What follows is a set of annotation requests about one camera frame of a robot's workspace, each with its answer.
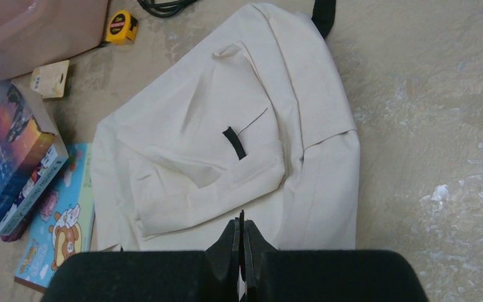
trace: tape measure label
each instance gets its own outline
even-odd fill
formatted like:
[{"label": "tape measure label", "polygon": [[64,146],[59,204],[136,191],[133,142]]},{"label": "tape measure label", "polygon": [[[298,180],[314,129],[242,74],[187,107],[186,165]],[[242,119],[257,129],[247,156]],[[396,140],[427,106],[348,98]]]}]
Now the tape measure label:
[{"label": "tape measure label", "polygon": [[125,25],[125,16],[124,14],[118,14],[112,19],[110,22],[110,33],[112,35],[117,35]]}]

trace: black cable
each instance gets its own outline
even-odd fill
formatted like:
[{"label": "black cable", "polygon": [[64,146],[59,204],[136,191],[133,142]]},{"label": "black cable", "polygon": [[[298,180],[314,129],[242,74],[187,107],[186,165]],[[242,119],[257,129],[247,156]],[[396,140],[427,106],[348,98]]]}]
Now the black cable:
[{"label": "black cable", "polygon": [[138,0],[145,11],[158,18],[173,17],[194,2],[197,0],[176,0],[166,3],[155,3],[155,0]]}]

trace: cartoon bear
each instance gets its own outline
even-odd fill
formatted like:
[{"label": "cartoon bear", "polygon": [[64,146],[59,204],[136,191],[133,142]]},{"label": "cartoon bear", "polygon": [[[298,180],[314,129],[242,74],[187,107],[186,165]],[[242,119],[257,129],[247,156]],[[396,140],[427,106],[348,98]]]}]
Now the cartoon bear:
[{"label": "cartoon bear", "polygon": [[49,226],[49,232],[53,234],[53,248],[55,258],[51,269],[56,271],[66,259],[81,252],[82,230],[78,224],[81,207],[69,208],[62,214],[55,212],[55,225]]}]

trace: book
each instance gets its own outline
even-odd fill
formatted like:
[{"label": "book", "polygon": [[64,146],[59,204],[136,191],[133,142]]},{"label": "book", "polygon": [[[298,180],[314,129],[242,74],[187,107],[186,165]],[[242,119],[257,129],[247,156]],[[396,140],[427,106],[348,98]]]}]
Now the book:
[{"label": "book", "polygon": [[0,105],[0,222],[56,134],[41,96],[11,84]]},{"label": "book", "polygon": [[14,281],[44,292],[66,259],[90,248],[94,221],[91,145],[67,147],[69,160],[43,193]]},{"label": "book", "polygon": [[6,238],[14,232],[21,220],[42,195],[45,188],[57,175],[68,157],[62,137],[57,135],[42,161],[19,193],[19,196],[14,200],[12,207],[1,220],[0,236]]}]

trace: stack of books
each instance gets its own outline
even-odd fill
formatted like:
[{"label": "stack of books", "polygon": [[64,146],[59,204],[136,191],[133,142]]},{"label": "stack of books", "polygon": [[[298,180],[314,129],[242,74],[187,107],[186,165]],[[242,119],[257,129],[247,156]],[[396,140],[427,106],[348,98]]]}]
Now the stack of books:
[{"label": "stack of books", "polygon": [[39,291],[64,260],[90,248],[89,144],[64,145],[41,96],[11,85],[0,105],[0,237],[31,227],[15,280]]}]

